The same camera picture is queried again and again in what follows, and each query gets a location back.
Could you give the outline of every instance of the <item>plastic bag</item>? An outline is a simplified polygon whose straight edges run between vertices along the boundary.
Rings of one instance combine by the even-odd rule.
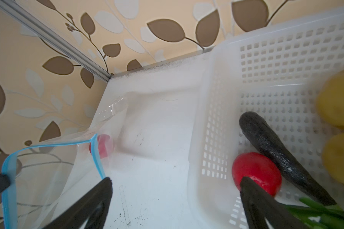
[[[46,226],[105,178],[103,165],[113,152],[126,110],[126,98],[119,97],[86,131],[11,154],[1,170],[11,181],[2,193],[5,229]]]

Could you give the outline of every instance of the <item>yellow fruit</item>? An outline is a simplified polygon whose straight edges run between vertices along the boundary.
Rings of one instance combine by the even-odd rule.
[[[316,109],[324,121],[344,129],[344,70],[325,83],[317,97]]]
[[[327,141],[322,150],[322,162],[330,176],[344,184],[344,133]]]

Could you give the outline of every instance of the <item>white plastic basket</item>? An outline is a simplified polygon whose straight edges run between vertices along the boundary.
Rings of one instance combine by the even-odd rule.
[[[239,117],[255,111],[344,209],[344,185],[321,161],[341,131],[321,121],[314,101],[326,78],[344,69],[344,7],[238,36],[214,48],[191,140],[187,197],[203,228],[248,228],[231,175],[239,153],[256,151]],[[283,179],[276,200],[300,205],[304,194]]]

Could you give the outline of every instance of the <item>white tabletop surface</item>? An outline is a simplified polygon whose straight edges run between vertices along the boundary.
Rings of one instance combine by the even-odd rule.
[[[209,52],[109,81],[96,116],[127,93],[129,108],[106,176],[104,228],[200,228],[186,196],[198,89]]]

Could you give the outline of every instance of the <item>wallpaper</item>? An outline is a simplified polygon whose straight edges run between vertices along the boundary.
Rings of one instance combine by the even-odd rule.
[[[16,0],[111,74],[192,53],[344,0]]]
[[[87,129],[106,85],[0,10],[0,172],[19,149]]]

